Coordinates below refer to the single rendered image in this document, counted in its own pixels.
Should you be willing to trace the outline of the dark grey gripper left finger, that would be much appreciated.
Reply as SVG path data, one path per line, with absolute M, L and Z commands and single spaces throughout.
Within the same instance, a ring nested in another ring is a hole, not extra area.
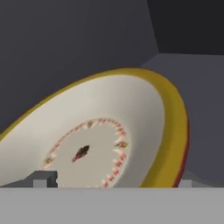
M 2 188 L 57 188 L 57 178 L 56 171 L 34 171 L 24 179 L 2 185 Z

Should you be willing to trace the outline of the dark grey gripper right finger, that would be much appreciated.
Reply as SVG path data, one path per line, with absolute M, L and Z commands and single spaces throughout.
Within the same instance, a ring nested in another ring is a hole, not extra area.
M 179 188 L 203 188 L 209 187 L 209 184 L 199 178 L 196 174 L 191 171 L 184 171 L 182 178 L 178 184 Z

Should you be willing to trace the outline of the white bowl with yellow rim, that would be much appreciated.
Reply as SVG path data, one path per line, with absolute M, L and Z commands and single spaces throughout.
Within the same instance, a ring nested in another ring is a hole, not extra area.
M 176 187 L 188 143 L 186 105 L 171 82 L 111 70 L 50 95 L 0 135 L 0 186 L 55 175 L 60 187 Z

